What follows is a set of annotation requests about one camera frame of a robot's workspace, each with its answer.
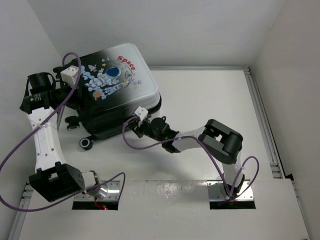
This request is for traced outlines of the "grey lined suitcase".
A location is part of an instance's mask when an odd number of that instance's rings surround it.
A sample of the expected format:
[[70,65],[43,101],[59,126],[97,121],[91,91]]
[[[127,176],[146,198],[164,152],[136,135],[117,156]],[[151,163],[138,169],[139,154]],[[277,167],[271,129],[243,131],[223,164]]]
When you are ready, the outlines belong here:
[[85,86],[85,109],[65,118],[67,130],[80,125],[90,134],[79,146],[90,150],[93,143],[122,132],[126,122],[139,107],[150,115],[162,106],[159,86],[139,49],[123,43],[80,58],[78,87]]

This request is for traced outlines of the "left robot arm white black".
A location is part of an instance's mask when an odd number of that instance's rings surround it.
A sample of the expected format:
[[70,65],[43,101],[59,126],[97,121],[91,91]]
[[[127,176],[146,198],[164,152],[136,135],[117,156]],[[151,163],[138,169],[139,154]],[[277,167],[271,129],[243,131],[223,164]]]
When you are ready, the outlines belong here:
[[56,82],[48,72],[27,77],[20,110],[26,113],[34,131],[36,150],[35,173],[29,176],[30,185],[48,202],[54,202],[77,192],[95,196],[100,181],[95,171],[81,172],[67,163],[58,135],[59,105],[70,92],[62,91],[56,98]]

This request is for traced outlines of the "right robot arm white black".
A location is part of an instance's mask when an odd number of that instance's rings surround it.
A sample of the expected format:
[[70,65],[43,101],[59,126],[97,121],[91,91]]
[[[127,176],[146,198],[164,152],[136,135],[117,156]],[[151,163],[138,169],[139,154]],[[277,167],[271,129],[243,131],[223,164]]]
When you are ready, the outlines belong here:
[[209,119],[204,126],[187,132],[171,129],[166,120],[165,116],[143,121],[134,119],[128,127],[139,138],[147,136],[157,141],[171,154],[204,147],[215,166],[216,161],[222,164],[223,170],[218,173],[227,196],[236,196],[245,179],[238,162],[243,147],[242,135],[215,119]]

